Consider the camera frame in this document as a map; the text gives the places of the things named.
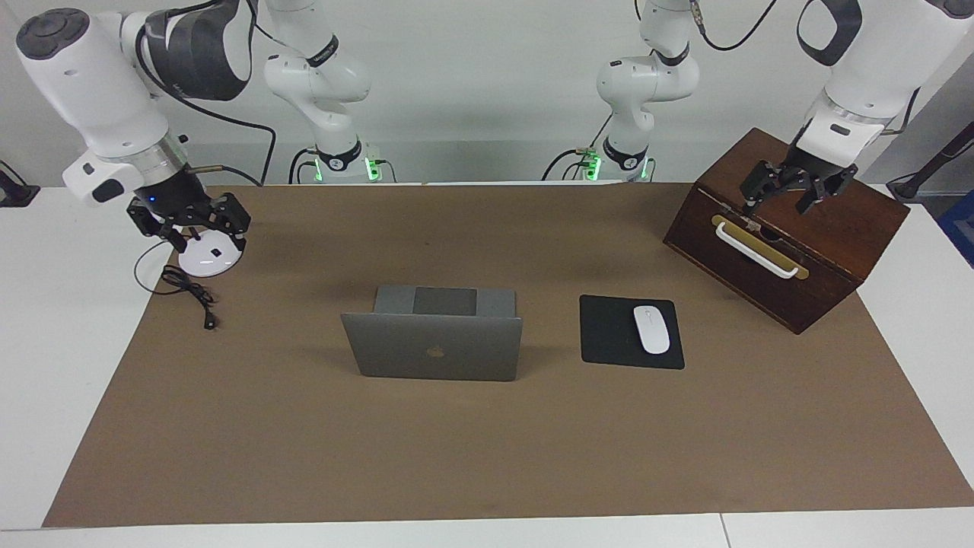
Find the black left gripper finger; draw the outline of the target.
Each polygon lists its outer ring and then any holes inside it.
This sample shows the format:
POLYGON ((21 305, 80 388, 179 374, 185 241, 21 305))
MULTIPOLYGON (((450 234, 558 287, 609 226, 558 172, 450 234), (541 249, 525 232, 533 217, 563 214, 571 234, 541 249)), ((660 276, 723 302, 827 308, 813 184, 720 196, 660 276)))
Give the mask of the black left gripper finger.
POLYGON ((796 202, 796 211, 806 215, 818 202, 829 196, 839 196, 855 180, 856 171, 839 171, 831 177, 813 178, 796 202))
POLYGON ((783 192, 781 170, 768 161, 759 161, 740 185, 742 215, 751 216, 763 202, 783 192))

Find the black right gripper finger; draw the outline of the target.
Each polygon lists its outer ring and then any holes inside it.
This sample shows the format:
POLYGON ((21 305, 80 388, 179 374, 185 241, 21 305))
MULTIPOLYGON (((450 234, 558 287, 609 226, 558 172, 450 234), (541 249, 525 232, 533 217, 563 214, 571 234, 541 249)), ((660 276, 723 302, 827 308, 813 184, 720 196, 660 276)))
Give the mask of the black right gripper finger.
POLYGON ((186 238, 180 233, 180 230, 174 228, 172 221, 167 219, 159 221, 143 202, 129 202, 128 215, 135 223, 135 227, 144 236, 158 237, 164 242, 170 243, 178 253, 185 252, 186 238))
POLYGON ((250 214, 232 192, 225 192, 210 200, 202 209, 202 225, 229 236, 239 252, 246 250, 246 233, 250 222, 250 214))

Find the grey laptop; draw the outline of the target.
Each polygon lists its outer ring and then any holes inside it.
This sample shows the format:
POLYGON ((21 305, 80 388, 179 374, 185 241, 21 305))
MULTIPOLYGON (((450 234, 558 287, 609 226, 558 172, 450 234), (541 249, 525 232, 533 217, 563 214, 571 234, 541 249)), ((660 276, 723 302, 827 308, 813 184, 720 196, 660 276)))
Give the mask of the grey laptop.
POLYGON ((372 312, 341 319, 365 377, 517 378, 524 320, 509 288, 380 285, 372 312))

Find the dark brown wooden box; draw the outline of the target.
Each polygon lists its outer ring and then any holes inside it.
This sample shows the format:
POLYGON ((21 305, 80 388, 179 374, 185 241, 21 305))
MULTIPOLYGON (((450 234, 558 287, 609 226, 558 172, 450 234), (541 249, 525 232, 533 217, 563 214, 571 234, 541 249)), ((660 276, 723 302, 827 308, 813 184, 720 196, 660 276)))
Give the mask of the dark brown wooden box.
POLYGON ((907 205, 853 180, 806 215, 801 192, 766 200, 743 215, 740 185, 759 161, 784 159, 787 145, 752 128, 692 185, 664 242, 762 310, 790 332, 802 333, 844 301, 872 273, 909 214, 907 205), (714 215, 733 223, 807 267, 807 280, 777 278, 715 236, 714 215))

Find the black tripod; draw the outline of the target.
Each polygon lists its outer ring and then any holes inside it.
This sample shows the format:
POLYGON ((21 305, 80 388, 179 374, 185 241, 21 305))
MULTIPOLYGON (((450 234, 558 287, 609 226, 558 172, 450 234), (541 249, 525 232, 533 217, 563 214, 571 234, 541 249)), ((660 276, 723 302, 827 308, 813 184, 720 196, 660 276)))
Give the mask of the black tripod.
POLYGON ((911 201, 918 195, 919 188, 929 180, 936 171, 942 169, 953 160, 963 156, 967 150, 974 147, 974 120, 967 124, 959 134, 955 135, 935 156, 914 173, 904 174, 887 181, 886 189, 892 196, 901 201, 911 201))

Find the black clamp stand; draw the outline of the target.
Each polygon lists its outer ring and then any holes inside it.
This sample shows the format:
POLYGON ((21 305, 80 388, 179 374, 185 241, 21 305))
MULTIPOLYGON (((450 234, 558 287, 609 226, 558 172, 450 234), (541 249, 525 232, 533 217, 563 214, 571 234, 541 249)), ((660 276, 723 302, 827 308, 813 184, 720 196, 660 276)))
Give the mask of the black clamp stand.
POLYGON ((0 208, 24 208, 34 201, 41 187, 32 185, 7 162, 0 160, 0 208))

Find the blue crate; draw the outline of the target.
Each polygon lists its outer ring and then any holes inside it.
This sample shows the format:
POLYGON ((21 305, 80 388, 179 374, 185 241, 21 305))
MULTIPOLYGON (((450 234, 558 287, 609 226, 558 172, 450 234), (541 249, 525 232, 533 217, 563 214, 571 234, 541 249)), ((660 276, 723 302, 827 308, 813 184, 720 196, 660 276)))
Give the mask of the blue crate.
POLYGON ((974 269, 974 190, 936 217, 939 228, 974 269))

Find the white computer mouse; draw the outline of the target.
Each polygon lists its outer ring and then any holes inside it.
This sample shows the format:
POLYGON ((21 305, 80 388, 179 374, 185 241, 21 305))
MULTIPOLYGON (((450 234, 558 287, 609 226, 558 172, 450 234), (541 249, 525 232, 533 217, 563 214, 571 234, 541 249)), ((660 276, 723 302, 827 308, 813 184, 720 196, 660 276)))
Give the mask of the white computer mouse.
POLYGON ((643 350, 654 356, 667 353, 670 333, 661 309, 654 305, 640 305, 632 313, 643 350))

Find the black mouse pad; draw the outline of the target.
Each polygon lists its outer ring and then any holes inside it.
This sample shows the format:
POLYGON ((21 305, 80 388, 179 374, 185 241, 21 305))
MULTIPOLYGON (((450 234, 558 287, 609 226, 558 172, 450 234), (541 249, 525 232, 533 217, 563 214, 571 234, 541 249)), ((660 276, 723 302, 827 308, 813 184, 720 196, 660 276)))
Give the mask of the black mouse pad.
POLYGON ((684 370, 686 367, 674 302, 581 295, 578 303, 581 357, 585 362, 651 370, 684 370), (670 337, 667 353, 654 356, 643 350, 632 313, 640 305, 657 306, 667 319, 670 337))

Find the brown table mat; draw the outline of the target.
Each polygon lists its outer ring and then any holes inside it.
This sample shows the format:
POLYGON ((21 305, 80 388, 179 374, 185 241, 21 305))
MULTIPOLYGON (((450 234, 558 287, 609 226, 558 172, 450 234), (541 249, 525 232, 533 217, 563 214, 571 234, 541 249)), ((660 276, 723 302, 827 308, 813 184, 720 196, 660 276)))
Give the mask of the brown table mat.
POLYGON ((689 185, 234 188, 243 260, 153 296, 44 524, 974 505, 857 296, 796 336, 662 243, 689 185), (511 288, 511 382, 359 374, 379 285, 511 288), (674 302, 684 370, 587 363, 581 295, 674 302))

